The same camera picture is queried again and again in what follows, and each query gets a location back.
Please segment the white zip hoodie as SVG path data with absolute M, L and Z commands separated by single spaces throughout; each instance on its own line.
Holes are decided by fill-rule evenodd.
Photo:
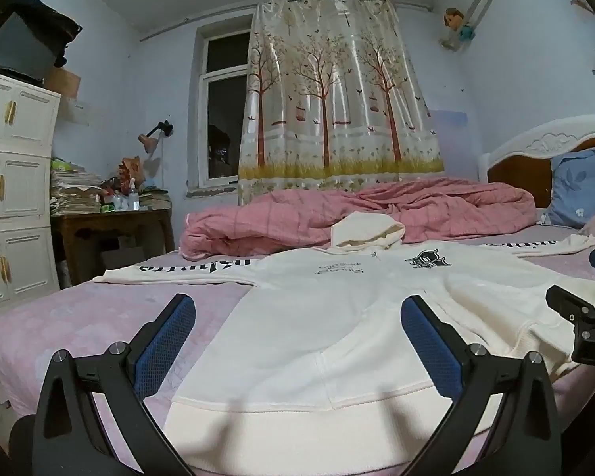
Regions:
M 595 280 L 541 267 L 529 250 L 441 241 L 299 248 L 134 265 L 104 279 L 248 286 L 165 420 L 189 465 L 222 475 L 352 475 L 411 462 L 448 409 L 401 326 L 413 294 L 464 341 L 500 356 L 537 351 L 553 377 L 571 370 L 572 328 L 545 294 L 557 285 L 595 305 Z

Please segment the blue floral pillow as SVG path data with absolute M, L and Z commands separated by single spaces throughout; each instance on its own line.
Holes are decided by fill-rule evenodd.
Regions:
M 546 223 L 579 229 L 595 216 L 595 147 L 553 157 Z

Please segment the white carved headboard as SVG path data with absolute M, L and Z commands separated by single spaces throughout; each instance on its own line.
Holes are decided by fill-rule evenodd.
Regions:
M 504 183 L 532 194 L 545 209 L 551 200 L 553 171 L 550 159 L 595 147 L 595 114 L 548 121 L 478 158 L 480 183 Z

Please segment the dark wooden desk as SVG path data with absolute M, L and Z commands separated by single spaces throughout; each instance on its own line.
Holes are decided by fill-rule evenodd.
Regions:
M 175 249 L 167 209 L 53 217 L 51 238 L 63 288 Z

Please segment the clear spray bottle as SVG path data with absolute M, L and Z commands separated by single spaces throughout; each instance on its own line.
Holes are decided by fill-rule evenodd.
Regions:
M 140 210 L 139 193 L 136 187 L 136 180 L 134 177 L 130 179 L 128 192 L 128 206 L 131 211 Z

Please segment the stack of papers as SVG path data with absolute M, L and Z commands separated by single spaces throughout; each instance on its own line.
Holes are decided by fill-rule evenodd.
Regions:
M 52 216 L 95 214 L 101 210 L 103 179 L 60 158 L 50 162 Z

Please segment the orange snack bag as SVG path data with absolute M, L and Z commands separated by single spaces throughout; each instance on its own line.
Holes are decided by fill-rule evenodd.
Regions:
M 133 158 L 125 157 L 121 160 L 118 167 L 118 179 L 120 189 L 124 194 L 130 190 L 131 182 L 134 182 L 138 189 L 145 182 L 144 172 L 142 172 L 142 161 L 138 156 Z

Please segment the tree print curtain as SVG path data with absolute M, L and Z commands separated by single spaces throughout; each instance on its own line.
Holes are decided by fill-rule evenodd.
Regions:
M 269 0 L 252 20 L 238 198 L 440 174 L 430 109 L 388 0 Z

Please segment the white drawer cabinet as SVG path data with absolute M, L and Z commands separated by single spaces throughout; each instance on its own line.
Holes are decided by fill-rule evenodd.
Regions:
M 59 290 L 50 163 L 60 96 L 0 74 L 0 316 Z

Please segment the cardboard box on cabinet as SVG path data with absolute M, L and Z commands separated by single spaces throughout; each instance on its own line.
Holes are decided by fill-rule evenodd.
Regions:
M 44 87 L 57 92 L 62 97 L 76 99 L 79 92 L 81 77 L 64 68 L 52 68 L 45 77 Z

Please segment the black bag on cabinet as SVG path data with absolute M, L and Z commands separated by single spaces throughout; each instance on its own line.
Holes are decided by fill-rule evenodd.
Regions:
M 6 0 L 0 11 L 0 74 L 42 87 L 63 68 L 66 49 L 83 30 L 40 0 Z

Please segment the white framed window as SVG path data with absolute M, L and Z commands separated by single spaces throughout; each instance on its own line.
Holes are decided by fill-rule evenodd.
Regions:
M 188 191 L 237 184 L 245 121 L 252 13 L 204 19 L 196 27 L 188 115 Z

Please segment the wall hanging toy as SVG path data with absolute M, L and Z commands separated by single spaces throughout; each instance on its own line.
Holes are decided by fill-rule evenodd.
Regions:
M 493 0 L 473 0 L 465 13 L 456 6 L 447 8 L 443 21 L 449 32 L 445 39 L 441 39 L 441 47 L 457 52 L 463 44 L 470 43 L 475 38 L 476 29 L 492 3 Z

